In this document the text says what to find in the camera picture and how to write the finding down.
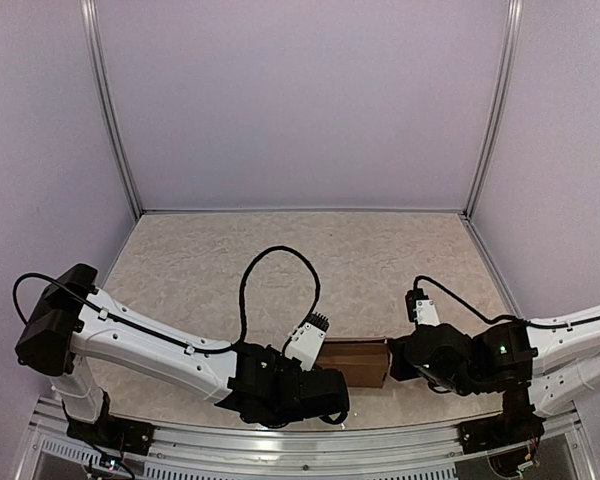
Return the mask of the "brown cardboard box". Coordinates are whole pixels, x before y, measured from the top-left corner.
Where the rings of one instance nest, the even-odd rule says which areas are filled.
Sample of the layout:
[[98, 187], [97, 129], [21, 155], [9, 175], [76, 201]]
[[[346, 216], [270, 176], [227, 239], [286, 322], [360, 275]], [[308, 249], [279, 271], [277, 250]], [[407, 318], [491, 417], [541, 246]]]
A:
[[389, 372], [387, 339], [329, 338], [318, 354], [316, 365], [339, 370], [351, 388], [380, 389]]

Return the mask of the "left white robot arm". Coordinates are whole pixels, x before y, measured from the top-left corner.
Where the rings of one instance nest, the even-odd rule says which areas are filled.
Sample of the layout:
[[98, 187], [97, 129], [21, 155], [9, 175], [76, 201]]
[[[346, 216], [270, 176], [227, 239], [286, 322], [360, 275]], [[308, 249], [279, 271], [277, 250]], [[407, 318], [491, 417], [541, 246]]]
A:
[[344, 375], [316, 366], [328, 321], [312, 314], [294, 330], [287, 350], [213, 340], [143, 316], [94, 283], [96, 271], [76, 264], [58, 278], [26, 273], [17, 279], [47, 286], [15, 346], [18, 362], [50, 378], [67, 417], [95, 442], [120, 434], [110, 398], [88, 361], [121, 365], [236, 412], [247, 424], [282, 428], [317, 418], [344, 421], [350, 409]]

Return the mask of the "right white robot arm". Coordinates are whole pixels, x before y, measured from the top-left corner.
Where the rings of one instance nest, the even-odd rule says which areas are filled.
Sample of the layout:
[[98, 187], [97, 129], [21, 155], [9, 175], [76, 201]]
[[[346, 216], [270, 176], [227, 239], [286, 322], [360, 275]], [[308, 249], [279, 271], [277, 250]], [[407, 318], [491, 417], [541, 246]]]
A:
[[470, 395], [521, 392], [547, 418], [600, 383], [600, 305], [545, 319], [510, 319], [470, 336], [442, 322], [420, 291], [406, 297], [414, 330], [389, 340], [389, 374]]

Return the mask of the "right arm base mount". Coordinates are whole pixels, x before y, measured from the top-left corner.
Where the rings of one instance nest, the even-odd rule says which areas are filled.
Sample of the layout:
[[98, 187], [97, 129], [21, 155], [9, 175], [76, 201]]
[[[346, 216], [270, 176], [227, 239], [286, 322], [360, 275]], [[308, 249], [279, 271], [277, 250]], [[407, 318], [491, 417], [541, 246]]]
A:
[[505, 391], [502, 412], [457, 426], [464, 454], [472, 454], [539, 439], [544, 419], [535, 414], [526, 388]]

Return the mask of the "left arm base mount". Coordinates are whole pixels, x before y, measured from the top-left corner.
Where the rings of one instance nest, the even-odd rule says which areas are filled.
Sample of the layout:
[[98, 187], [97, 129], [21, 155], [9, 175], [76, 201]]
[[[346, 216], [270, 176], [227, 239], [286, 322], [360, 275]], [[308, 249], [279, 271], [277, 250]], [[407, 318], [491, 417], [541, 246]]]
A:
[[68, 420], [67, 435], [86, 444], [104, 447], [123, 453], [147, 456], [155, 426], [115, 416], [98, 420], [93, 424]]

